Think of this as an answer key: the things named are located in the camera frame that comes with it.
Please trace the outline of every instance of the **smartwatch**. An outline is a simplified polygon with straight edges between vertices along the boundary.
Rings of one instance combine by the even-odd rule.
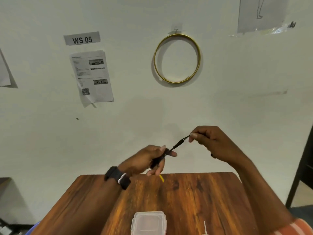
[[[107,181],[109,178],[114,178],[122,189],[127,189],[131,180],[126,175],[126,173],[121,172],[116,166],[111,167],[104,176],[104,181]]]

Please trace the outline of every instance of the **hand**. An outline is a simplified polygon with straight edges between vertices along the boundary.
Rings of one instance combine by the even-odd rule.
[[[122,162],[118,168],[120,171],[125,172],[128,176],[138,175],[149,169],[152,163],[152,159],[160,157],[165,151],[165,145],[162,147],[149,145],[141,149],[138,153],[131,156]],[[171,152],[170,156],[176,157],[177,153]],[[164,169],[165,159],[163,159],[159,165],[147,172],[147,176],[157,175],[159,176]]]
[[[247,156],[217,126],[198,126],[190,133],[189,142],[193,140],[203,144],[211,156],[233,165]]]

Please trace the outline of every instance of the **plastic box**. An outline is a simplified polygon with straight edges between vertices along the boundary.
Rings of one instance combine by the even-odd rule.
[[[131,235],[165,235],[166,224],[162,211],[137,212],[131,222]]]

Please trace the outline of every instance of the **gold embroidery hoop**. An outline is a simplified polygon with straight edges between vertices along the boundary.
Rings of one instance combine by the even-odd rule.
[[[174,81],[170,81],[170,80],[167,80],[164,76],[162,76],[158,69],[157,69],[157,65],[156,65],[156,53],[157,51],[159,50],[160,46],[162,45],[162,43],[169,39],[169,38],[172,38],[172,37],[182,37],[182,38],[185,38],[185,39],[188,39],[190,40],[194,46],[196,47],[197,49],[197,67],[196,67],[196,70],[193,72],[193,74],[189,77],[187,77],[186,79],[182,80],[182,81],[178,81],[178,82],[174,82]],[[175,29],[175,34],[171,34],[169,36],[166,36],[164,39],[162,39],[162,41],[159,43],[159,45],[157,46],[157,49],[155,50],[154,52],[154,56],[153,56],[153,63],[154,63],[154,69],[156,70],[157,74],[159,75],[160,78],[162,78],[164,81],[168,82],[168,83],[173,83],[173,84],[177,84],[177,83],[182,83],[182,82],[186,82],[188,80],[190,80],[195,74],[196,72],[198,71],[199,69],[199,66],[200,66],[200,62],[201,62],[201,52],[200,52],[200,48],[199,46],[197,45],[196,41],[194,41],[193,38],[189,37],[188,35],[185,35],[185,34],[177,34],[177,29]]]

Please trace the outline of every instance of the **sleeve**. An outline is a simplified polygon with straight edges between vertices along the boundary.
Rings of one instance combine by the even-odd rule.
[[[296,219],[292,224],[275,231],[271,235],[313,235],[313,230],[306,221]]]

